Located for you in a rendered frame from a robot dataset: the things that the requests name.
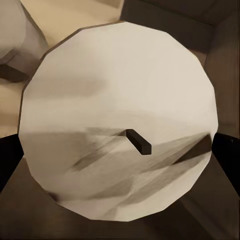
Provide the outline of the pillar candle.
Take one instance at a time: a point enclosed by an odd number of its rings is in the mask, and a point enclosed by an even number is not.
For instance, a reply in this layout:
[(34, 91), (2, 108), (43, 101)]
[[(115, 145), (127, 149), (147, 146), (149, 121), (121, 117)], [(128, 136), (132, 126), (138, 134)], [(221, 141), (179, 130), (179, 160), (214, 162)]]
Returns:
[(20, 0), (0, 0), (0, 78), (27, 81), (48, 50), (46, 36)]
[(32, 177), (90, 220), (165, 210), (208, 165), (214, 87), (169, 33), (129, 21), (77, 29), (22, 88), (17, 135)]

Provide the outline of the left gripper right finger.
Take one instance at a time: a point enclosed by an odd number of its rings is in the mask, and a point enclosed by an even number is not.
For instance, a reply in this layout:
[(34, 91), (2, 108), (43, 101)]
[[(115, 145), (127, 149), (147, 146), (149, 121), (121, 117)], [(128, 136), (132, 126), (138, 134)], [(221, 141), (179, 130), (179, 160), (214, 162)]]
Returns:
[(217, 132), (211, 152), (240, 196), (240, 139)]

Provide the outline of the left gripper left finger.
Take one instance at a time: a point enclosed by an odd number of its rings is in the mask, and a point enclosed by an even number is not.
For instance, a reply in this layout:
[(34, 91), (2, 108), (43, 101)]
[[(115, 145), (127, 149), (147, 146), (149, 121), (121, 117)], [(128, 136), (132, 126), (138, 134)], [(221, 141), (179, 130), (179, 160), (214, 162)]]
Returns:
[(18, 134), (0, 138), (0, 193), (24, 155)]

